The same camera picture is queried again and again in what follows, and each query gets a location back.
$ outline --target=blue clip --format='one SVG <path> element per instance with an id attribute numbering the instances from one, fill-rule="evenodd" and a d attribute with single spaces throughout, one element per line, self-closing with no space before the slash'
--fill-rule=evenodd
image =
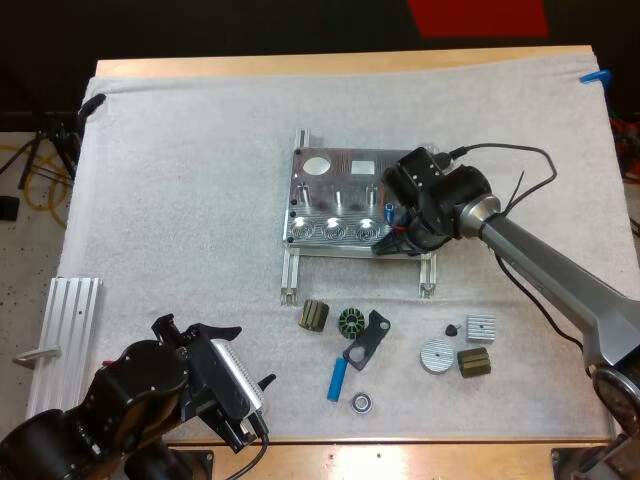
<path id="1" fill-rule="evenodd" d="M 607 88 L 611 82 L 611 70 L 604 69 L 598 72 L 587 73 L 583 77 L 580 77 L 580 83 L 591 83 L 598 80 L 602 82 L 604 88 Z"/>

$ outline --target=blue cylinder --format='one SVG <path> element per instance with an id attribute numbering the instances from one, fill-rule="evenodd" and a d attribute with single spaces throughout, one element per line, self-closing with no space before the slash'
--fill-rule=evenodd
<path id="1" fill-rule="evenodd" d="M 396 217 L 396 207 L 393 205 L 393 203 L 385 203 L 384 205 L 385 222 L 387 222 L 389 225 L 393 227 L 393 221 L 395 220 L 395 217 Z"/>
<path id="2" fill-rule="evenodd" d="M 337 402 L 340 398 L 340 390 L 342 390 L 342 381 L 344 374 L 347 372 L 348 362 L 344 357 L 336 358 L 336 365 L 333 367 L 333 375 L 331 375 L 331 384 L 327 393 L 327 400 Z"/>

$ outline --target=red object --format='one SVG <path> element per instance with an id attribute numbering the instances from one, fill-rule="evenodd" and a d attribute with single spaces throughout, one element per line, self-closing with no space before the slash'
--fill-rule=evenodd
<path id="1" fill-rule="evenodd" d="M 409 0 L 425 37 L 546 37 L 542 0 Z"/>

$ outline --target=gear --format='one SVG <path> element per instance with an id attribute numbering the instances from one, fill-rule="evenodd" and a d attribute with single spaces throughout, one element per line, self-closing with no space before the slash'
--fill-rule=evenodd
<path id="1" fill-rule="evenodd" d="M 357 308 L 347 308 L 340 314 L 338 329 L 349 340 L 358 338 L 364 331 L 364 315 Z"/>

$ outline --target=black bracket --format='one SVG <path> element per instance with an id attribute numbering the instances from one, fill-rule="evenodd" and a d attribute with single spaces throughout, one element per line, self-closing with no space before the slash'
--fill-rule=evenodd
<path id="1" fill-rule="evenodd" d="M 391 329 L 391 322 L 375 310 L 369 314 L 369 325 L 344 352 L 344 358 L 357 370 L 362 370 Z"/>

